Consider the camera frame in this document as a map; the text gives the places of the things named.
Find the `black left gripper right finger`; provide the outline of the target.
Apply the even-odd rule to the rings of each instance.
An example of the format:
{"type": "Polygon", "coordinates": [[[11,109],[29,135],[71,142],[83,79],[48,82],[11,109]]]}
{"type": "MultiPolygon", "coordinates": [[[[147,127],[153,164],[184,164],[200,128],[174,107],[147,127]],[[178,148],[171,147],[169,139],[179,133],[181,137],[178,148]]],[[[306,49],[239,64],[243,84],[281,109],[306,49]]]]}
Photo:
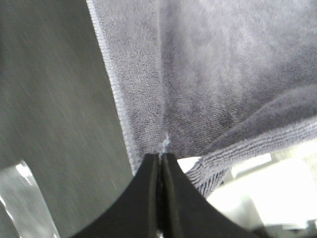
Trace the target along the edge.
{"type": "Polygon", "coordinates": [[[176,157],[166,153],[161,160],[165,238],[255,238],[218,212],[191,184],[176,157]]]}

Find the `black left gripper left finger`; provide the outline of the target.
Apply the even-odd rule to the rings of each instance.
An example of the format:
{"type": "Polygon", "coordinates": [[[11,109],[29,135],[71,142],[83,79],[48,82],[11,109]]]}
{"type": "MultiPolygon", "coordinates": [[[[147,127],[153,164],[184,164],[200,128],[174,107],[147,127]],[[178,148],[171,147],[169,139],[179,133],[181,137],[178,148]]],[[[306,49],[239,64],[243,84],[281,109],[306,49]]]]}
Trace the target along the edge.
{"type": "Polygon", "coordinates": [[[120,197],[74,238],[156,238],[159,156],[145,155],[120,197]]]}

